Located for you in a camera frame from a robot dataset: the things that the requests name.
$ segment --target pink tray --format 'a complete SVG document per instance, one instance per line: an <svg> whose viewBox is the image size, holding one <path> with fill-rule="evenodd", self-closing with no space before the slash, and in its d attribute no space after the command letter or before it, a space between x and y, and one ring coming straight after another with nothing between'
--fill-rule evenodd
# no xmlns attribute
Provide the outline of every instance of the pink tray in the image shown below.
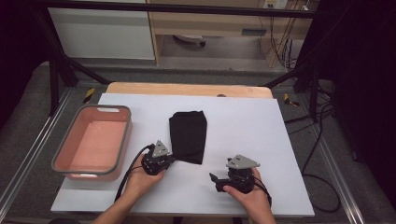
<svg viewBox="0 0 396 224"><path fill-rule="evenodd" d="M117 179L131 130L128 107L84 105L69 127L52 169L71 179Z"/></svg>

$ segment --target metal bracket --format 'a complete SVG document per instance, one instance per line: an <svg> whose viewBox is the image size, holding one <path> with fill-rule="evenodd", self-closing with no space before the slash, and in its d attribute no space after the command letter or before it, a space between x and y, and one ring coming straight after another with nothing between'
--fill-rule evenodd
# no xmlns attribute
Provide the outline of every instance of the metal bracket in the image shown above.
<svg viewBox="0 0 396 224"><path fill-rule="evenodd" d="M233 159L228 161L226 166L235 170L242 170L252 167L259 167L260 164L242 155L236 155Z"/></svg>
<svg viewBox="0 0 396 224"><path fill-rule="evenodd" d="M152 158L158 158L161 156L165 156L169 154L169 149L166 148L166 146L160 141L157 141L157 144L155 145L154 151L152 153Z"/></svg>

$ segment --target black pole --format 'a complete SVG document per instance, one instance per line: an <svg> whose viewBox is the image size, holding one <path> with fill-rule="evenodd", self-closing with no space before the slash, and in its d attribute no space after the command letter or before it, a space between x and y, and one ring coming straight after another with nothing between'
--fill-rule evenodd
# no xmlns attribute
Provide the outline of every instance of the black pole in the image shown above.
<svg viewBox="0 0 396 224"><path fill-rule="evenodd" d="M332 15L329 12L249 8L249 7L213 7L213 6L189 6L189 5L167 5L167 4L69 1L69 0L35 0L32 3L42 7L57 7L57 8L217 14L217 15L283 17L283 18L302 18L302 19L314 19L318 17L328 18L329 16Z"/></svg>

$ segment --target white cabinet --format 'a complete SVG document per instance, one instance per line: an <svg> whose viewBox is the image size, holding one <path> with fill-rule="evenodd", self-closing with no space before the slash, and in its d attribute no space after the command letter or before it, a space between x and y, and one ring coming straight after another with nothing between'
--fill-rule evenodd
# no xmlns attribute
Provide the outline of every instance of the white cabinet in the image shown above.
<svg viewBox="0 0 396 224"><path fill-rule="evenodd" d="M70 57L154 60L147 12L49 8L49 13Z"/></svg>

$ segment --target forearm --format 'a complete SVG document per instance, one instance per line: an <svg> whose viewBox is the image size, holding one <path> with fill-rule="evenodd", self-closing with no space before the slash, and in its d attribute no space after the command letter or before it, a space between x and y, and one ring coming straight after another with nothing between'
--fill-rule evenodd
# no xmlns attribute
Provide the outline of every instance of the forearm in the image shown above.
<svg viewBox="0 0 396 224"><path fill-rule="evenodd" d="M123 194L107 210L102 213L93 224L119 224L121 223L138 200L137 194Z"/></svg>
<svg viewBox="0 0 396 224"><path fill-rule="evenodd" d="M255 224L276 223L269 204L257 209L257 207L246 207L247 213Z"/></svg>

